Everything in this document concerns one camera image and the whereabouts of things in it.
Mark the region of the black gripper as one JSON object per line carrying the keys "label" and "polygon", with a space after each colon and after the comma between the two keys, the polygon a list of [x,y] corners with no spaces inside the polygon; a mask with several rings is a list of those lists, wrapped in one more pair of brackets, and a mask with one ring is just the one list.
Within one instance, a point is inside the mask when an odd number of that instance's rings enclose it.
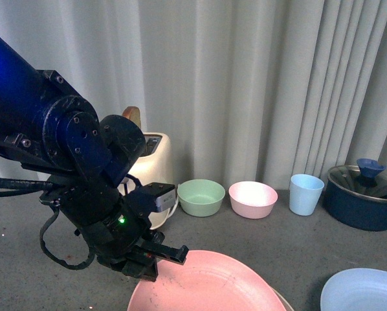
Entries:
{"label": "black gripper", "polygon": [[[41,250],[54,262],[70,270],[87,268],[94,260],[135,279],[155,282],[157,260],[184,264],[189,249],[162,244],[164,235],[151,229],[148,215],[137,214],[116,187],[106,182],[86,183],[51,177],[41,186],[40,201],[52,209],[52,216],[39,232]],[[79,264],[59,259],[47,248],[44,234],[64,214],[87,243],[89,254]]]}

